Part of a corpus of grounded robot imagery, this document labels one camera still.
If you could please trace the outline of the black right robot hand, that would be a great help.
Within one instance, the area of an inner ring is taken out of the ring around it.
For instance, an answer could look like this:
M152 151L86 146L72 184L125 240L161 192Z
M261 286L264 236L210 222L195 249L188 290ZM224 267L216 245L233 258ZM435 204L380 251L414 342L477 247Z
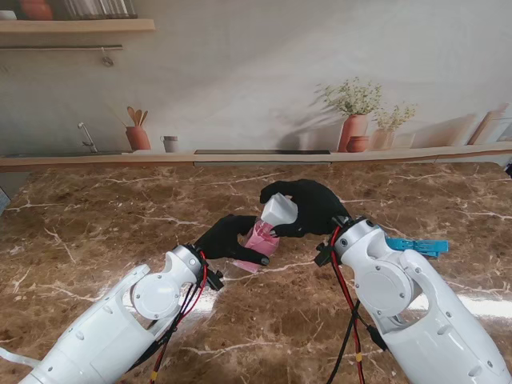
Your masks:
M329 235L336 223L334 218L349 218L350 214L332 190L309 179L277 181L264 187L260 203L267 203L275 194L290 196L298 207L298 216L291 224L275 226L274 237L301 238L306 234Z

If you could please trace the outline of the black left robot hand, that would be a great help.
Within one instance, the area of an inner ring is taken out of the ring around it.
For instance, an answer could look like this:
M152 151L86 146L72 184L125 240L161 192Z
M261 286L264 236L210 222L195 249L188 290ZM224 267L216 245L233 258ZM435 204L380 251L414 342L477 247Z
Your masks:
M267 266L269 258L262 253L245 248L238 241L238 236L247 235L257 221L256 216L228 214L219 219L194 244L208 259L232 258Z

